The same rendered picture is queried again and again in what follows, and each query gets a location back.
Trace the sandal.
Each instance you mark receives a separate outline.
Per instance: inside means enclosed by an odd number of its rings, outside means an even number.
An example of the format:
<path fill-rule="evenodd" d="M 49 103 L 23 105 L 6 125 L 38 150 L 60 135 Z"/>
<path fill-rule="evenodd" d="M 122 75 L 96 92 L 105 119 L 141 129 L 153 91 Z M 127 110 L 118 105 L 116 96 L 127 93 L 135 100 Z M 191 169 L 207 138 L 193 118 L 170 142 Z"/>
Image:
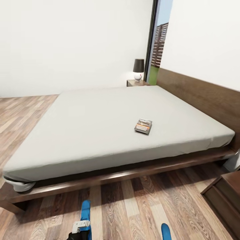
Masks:
<path fill-rule="evenodd" d="M 166 223 L 161 224 L 161 232 L 163 240 L 172 240 L 169 226 Z"/>
<path fill-rule="evenodd" d="M 83 220 L 90 221 L 90 201 L 89 200 L 85 200 L 82 203 L 81 221 L 83 221 Z M 90 233 L 88 235 L 88 240 L 92 240 L 91 226 L 85 227 L 85 228 L 79 228 L 79 229 L 80 229 L 80 231 L 90 230 Z"/>

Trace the hardback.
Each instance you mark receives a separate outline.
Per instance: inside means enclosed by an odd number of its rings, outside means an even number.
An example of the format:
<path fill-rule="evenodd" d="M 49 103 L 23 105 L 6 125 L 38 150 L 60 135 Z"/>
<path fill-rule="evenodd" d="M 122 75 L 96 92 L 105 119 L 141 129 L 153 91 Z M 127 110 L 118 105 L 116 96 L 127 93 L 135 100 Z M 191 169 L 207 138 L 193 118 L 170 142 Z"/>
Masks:
<path fill-rule="evenodd" d="M 140 118 L 134 130 L 148 134 L 152 121 Z"/>

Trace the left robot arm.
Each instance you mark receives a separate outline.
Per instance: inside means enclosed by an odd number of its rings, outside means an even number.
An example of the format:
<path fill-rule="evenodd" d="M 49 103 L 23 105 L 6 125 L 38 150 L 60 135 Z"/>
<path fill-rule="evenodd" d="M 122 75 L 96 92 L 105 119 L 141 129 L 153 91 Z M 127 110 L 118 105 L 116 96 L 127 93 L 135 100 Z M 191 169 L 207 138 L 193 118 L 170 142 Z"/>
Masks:
<path fill-rule="evenodd" d="M 90 225 L 91 222 L 88 220 L 75 221 L 73 225 L 73 230 L 71 233 L 69 233 L 67 240 L 88 240 L 90 230 L 80 231 L 79 228 L 89 227 Z"/>

